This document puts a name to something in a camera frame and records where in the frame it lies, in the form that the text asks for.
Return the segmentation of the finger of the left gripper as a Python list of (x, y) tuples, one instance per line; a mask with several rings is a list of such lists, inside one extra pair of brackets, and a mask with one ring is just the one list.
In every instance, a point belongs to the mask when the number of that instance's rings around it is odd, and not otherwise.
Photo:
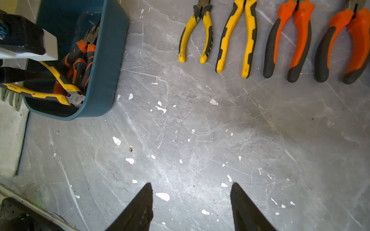
[(11, 84), (28, 80), (55, 79), (53, 75), (17, 69), (13, 67), (1, 67), (0, 84)]

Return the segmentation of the yellow black striped pliers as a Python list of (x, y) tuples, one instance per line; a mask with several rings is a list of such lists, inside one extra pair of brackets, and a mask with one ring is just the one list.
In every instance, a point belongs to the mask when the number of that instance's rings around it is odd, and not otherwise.
[(211, 1), (208, 0), (199, 0), (197, 5), (193, 6), (193, 14), (190, 17), (189, 21), (187, 22), (182, 35), (180, 37), (179, 42), (179, 61), (181, 63), (184, 63), (186, 61), (186, 49), (188, 44), (188, 39), (193, 31), (193, 29), (196, 27), (200, 19), (202, 19), (204, 28), (205, 28), (205, 34), (206, 34), (206, 41), (205, 41), (205, 47), (203, 50), (203, 53), (200, 57), (200, 63), (204, 64), (207, 62), (210, 52), (212, 50), (213, 45), (213, 25), (211, 20), (211, 10), (212, 5), (210, 4)]

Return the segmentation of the teal plastic storage box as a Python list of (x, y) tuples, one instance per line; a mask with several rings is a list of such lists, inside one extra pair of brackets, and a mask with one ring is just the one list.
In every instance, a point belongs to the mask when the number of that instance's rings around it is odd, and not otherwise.
[(81, 108), (58, 102), (24, 98), (36, 114), (62, 121), (98, 117), (115, 99), (129, 19), (118, 1), (40, 1), (36, 24), (57, 38), (58, 57), (72, 51), (96, 22), (100, 22), (92, 75)]

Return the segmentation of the orange grey pliers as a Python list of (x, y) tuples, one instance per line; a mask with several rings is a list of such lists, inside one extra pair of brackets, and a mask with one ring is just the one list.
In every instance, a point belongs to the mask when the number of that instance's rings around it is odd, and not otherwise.
[(280, 6), (277, 12), (277, 20), (267, 39), (263, 69), (263, 75), (266, 79), (272, 77), (274, 73), (277, 62), (279, 39), (285, 24), (293, 16), (293, 23), (297, 29), (297, 44), (287, 74), (287, 81), (295, 83), (298, 80), (311, 44), (311, 14), (314, 8), (314, 4), (310, 1), (288, 0)]

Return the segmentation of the yellow wide handle pliers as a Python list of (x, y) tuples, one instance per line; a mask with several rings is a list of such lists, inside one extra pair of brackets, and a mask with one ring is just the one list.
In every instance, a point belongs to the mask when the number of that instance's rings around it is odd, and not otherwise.
[(53, 75), (57, 82), (62, 86), (66, 93), (54, 94), (54, 93), (44, 93), (30, 90), (24, 86), (18, 85), (18, 82), (11, 84), (1, 84), (1, 88), (10, 90), (20, 95), (23, 95), (28, 98), (38, 98), (48, 101), (59, 102), (63, 105), (81, 107), (82, 102), (85, 100), (85, 96), (82, 94), (79, 87), (73, 85), (70, 80), (66, 78), (60, 70), (53, 65), (50, 61), (41, 61), (43, 66), (45, 66), (51, 74)]

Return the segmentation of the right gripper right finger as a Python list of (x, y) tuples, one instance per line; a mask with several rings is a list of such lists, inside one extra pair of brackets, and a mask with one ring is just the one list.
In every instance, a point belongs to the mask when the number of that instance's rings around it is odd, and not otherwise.
[(236, 182), (230, 199), (236, 231), (277, 231)]

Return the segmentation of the small orange black pliers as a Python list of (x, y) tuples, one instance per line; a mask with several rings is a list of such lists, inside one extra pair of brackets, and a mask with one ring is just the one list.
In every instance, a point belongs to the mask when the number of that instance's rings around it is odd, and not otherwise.
[(84, 37), (76, 42), (73, 50), (57, 65), (71, 83), (85, 92), (91, 76), (96, 41), (100, 23), (89, 29)]

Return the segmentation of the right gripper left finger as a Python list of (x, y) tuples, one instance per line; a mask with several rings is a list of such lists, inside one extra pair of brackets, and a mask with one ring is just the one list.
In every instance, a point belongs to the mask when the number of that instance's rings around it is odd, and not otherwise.
[(146, 183), (107, 231), (148, 231), (153, 219), (153, 190)]

